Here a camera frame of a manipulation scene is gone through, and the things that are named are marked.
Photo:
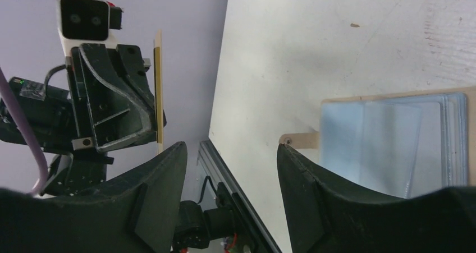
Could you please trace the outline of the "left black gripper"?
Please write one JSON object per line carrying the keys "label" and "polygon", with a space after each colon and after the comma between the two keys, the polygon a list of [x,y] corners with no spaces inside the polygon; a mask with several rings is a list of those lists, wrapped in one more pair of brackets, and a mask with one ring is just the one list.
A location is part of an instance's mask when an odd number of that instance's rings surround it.
{"label": "left black gripper", "polygon": [[52,153],[33,195],[74,196],[106,181],[109,152],[156,140],[157,121],[137,45],[86,43],[57,71],[68,89],[13,77],[9,86],[41,153]]}

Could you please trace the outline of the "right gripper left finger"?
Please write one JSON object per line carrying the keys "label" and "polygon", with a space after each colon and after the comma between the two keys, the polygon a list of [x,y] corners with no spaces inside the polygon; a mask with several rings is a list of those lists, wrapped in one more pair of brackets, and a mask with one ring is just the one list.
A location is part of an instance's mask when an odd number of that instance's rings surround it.
{"label": "right gripper left finger", "polygon": [[187,146],[74,196],[1,189],[2,252],[169,252],[179,219]]}

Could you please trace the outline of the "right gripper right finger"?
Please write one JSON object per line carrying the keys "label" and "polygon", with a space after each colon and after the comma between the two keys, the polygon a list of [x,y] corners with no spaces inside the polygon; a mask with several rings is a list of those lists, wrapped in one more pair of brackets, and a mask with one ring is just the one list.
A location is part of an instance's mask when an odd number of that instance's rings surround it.
{"label": "right gripper right finger", "polygon": [[475,187],[413,199],[353,183],[288,145],[277,169],[293,252],[474,252]]}

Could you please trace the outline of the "gold credit card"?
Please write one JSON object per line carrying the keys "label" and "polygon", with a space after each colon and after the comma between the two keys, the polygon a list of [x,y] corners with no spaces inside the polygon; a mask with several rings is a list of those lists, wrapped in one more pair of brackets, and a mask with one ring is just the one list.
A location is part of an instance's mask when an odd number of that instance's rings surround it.
{"label": "gold credit card", "polygon": [[157,119],[157,143],[158,143],[158,153],[160,154],[163,150],[163,128],[164,128],[164,118],[163,118],[163,99],[162,99],[162,31],[158,30],[154,38],[154,82],[155,82],[155,110],[156,110],[156,119]]}

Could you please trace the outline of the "beige leather card holder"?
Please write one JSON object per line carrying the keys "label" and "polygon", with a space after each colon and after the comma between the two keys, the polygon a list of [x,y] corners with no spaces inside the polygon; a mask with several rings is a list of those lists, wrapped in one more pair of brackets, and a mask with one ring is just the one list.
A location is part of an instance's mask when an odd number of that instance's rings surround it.
{"label": "beige leather card holder", "polygon": [[408,199],[475,185],[475,87],[326,99],[317,132],[283,134],[318,164]]}

